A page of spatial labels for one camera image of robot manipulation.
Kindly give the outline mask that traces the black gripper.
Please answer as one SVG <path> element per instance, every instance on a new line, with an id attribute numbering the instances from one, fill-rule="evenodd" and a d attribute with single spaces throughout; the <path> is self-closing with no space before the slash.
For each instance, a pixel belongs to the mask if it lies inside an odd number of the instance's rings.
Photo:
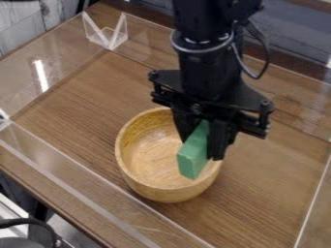
<path id="1" fill-rule="evenodd" d="M 268 135 L 273 103 L 244 82 L 248 68 L 236 48 L 178 58 L 177 70 L 148 73 L 152 101 L 170 109 L 181 142 L 198 122 L 208 122 L 206 157 L 220 161 L 238 133 Z"/>

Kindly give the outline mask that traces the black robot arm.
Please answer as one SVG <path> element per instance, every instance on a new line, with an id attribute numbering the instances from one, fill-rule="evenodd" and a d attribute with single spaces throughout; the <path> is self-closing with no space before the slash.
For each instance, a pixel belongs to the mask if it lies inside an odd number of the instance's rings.
<path id="1" fill-rule="evenodd" d="M 258 42 L 262 32 L 249 17 L 262 0 L 173 0 L 174 30 L 170 45 L 177 70 L 153 70 L 152 101 L 169 108 L 181 140 L 200 122 L 208 124 L 206 157 L 225 157 L 236 135 L 262 139 L 269 131 L 273 102 L 244 82 L 258 79 L 242 63 L 242 33 Z"/>

